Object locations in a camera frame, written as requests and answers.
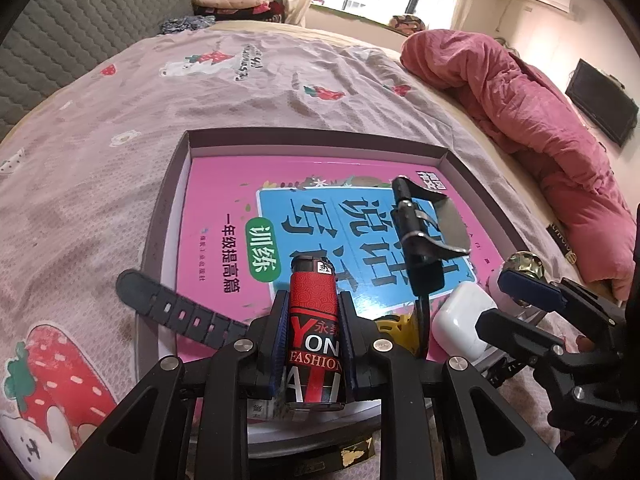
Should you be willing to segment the black and gold box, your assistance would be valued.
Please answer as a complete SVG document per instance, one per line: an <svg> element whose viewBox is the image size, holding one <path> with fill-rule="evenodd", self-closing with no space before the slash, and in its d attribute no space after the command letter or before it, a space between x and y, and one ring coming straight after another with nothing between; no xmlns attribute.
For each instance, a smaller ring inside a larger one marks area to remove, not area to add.
<svg viewBox="0 0 640 480"><path fill-rule="evenodd" d="M317 448L302 454L293 468L294 479L311 479L322 474L333 474L358 465L375 454L373 437L360 438L352 443Z"/></svg>

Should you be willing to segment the black and gold bar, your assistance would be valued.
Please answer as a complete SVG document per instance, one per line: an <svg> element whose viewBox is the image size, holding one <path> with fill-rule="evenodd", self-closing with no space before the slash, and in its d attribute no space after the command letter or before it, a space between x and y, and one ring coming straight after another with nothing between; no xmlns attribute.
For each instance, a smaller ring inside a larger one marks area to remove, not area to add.
<svg viewBox="0 0 640 480"><path fill-rule="evenodd" d="M546 231L551 236L556 246L559 247L559 250L560 252L562 252L563 257L572 266L574 266L577 262L577 256L574 253L574 250L570 248L570 244L568 244L568 241L566 240L565 236L561 232L560 228L555 223L550 223L546 227Z"/></svg>

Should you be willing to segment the black and yellow wristwatch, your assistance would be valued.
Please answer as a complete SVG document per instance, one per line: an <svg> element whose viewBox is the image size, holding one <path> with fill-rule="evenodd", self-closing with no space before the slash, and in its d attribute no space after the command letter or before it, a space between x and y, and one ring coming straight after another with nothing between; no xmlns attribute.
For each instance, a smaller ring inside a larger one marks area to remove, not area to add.
<svg viewBox="0 0 640 480"><path fill-rule="evenodd" d="M380 330L415 356L427 354L430 331L428 297L445 285L444 262L466 257L471 242L454 203L445 194L421 188L406 177L392 182L395 205L390 211L408 279L416 296L413 314L382 319ZM290 315L315 320L337 319L337 273L330 260L301 252L292 259L288 289ZM136 270L116 281L119 299L137 314L198 344L218 350L240 339L247 327L206 309Z"/></svg>

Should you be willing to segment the dark patterned cloth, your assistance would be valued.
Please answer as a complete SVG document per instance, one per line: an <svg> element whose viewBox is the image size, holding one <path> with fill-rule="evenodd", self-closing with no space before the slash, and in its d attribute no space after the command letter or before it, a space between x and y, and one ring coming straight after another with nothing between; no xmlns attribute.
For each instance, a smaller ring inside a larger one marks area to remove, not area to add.
<svg viewBox="0 0 640 480"><path fill-rule="evenodd" d="M195 32L216 23L213 15L188 15L183 18L168 18L160 24L160 35L175 35L180 32Z"/></svg>

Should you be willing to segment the white pill bottle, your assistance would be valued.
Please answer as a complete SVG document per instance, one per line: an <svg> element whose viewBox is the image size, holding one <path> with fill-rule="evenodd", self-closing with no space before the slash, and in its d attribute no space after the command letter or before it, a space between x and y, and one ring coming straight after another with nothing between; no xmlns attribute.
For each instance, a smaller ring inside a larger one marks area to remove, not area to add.
<svg viewBox="0 0 640 480"><path fill-rule="evenodd" d="M247 401L247 419L252 422L270 422L284 419L288 414L286 403L280 398Z"/></svg>

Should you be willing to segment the pink strawberry print blanket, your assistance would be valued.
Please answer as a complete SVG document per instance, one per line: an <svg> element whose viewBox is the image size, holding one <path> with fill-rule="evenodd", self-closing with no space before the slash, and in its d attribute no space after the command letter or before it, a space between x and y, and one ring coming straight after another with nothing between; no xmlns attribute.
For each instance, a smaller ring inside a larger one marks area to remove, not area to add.
<svg viewBox="0 0 640 480"><path fill-rule="evenodd" d="M1 145L1 437L51 479L136 381L137 266L183 133L217 126L226 84L269 78L258 47L212 28L145 39L56 92Z"/></svg>

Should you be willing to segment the red and black lighter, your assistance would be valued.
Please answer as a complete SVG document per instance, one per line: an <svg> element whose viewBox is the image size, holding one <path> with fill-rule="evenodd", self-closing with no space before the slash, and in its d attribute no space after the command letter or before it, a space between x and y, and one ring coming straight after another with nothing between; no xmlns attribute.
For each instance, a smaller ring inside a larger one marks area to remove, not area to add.
<svg viewBox="0 0 640 480"><path fill-rule="evenodd" d="M340 410L346 392L334 267L327 258L299 254L291 271L286 402L296 410Z"/></svg>

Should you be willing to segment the black wall television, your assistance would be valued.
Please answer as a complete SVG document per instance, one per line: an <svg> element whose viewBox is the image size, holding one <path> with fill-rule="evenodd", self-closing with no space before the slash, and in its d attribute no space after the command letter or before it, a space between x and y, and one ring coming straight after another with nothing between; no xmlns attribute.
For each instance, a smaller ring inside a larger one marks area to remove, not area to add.
<svg viewBox="0 0 640 480"><path fill-rule="evenodd" d="M621 148L638 124L638 104L628 96L624 87L582 58L570 77L565 94Z"/></svg>

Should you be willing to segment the dark cardboard box tray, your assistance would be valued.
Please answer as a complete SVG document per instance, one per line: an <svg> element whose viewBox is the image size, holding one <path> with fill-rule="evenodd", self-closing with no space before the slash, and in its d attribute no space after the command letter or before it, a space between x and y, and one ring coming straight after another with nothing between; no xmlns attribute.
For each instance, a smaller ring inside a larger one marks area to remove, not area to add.
<svg viewBox="0 0 640 480"><path fill-rule="evenodd" d="M390 213L397 176L433 185L420 206L444 262L442 299L483 284L525 248L512 221L441 146L363 133L295 128L189 130L156 201L140 270L116 292L140 320L148 370L169 330L179 360L240 339L255 361L241 374L251 460L335 448L376 429L374 401L341 404L337 306L364 318L413 304ZM460 231L468 240L459 243Z"/></svg>

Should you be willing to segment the red rumpled quilt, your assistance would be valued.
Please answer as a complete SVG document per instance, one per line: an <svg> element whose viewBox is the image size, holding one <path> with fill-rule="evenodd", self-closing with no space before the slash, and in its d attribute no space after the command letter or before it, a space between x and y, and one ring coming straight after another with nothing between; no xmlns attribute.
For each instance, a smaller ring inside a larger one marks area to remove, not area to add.
<svg viewBox="0 0 640 480"><path fill-rule="evenodd" d="M625 301L637 223L603 146L536 67L477 32L417 32L400 62L455 98L478 128L533 177L577 257L582 279L608 281Z"/></svg>

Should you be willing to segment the white earbuds case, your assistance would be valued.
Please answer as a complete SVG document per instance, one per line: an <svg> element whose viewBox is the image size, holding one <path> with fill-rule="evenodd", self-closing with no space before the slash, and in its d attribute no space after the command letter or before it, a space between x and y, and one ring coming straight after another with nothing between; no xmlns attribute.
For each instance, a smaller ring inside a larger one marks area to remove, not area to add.
<svg viewBox="0 0 640 480"><path fill-rule="evenodd" d="M431 333L448 356L463 356L477 361L487 348L477 335L475 325L480 315L497 307L480 286L460 283L440 306L431 324Z"/></svg>

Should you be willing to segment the grey quilted headboard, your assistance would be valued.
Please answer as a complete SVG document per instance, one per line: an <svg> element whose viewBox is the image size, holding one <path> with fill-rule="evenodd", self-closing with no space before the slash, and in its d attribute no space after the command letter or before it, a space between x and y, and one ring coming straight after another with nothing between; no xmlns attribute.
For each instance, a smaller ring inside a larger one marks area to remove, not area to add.
<svg viewBox="0 0 640 480"><path fill-rule="evenodd" d="M191 0L30 0L1 43L2 136L58 89L191 12Z"/></svg>

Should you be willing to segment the pink and blue book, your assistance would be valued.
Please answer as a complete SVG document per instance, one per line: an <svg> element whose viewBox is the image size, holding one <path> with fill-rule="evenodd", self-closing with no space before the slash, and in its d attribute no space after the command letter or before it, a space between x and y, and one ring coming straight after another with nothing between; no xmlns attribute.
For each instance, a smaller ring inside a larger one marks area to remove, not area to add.
<svg viewBox="0 0 640 480"><path fill-rule="evenodd" d="M301 252L334 265L337 288L363 318L410 310L401 244L390 211L390 184L405 176L448 195L473 244L444 264L444 300L463 281L483 285L503 258L434 165L361 158L208 156L192 159L181 219L177 292L209 310L250 323L288 288Z"/></svg>

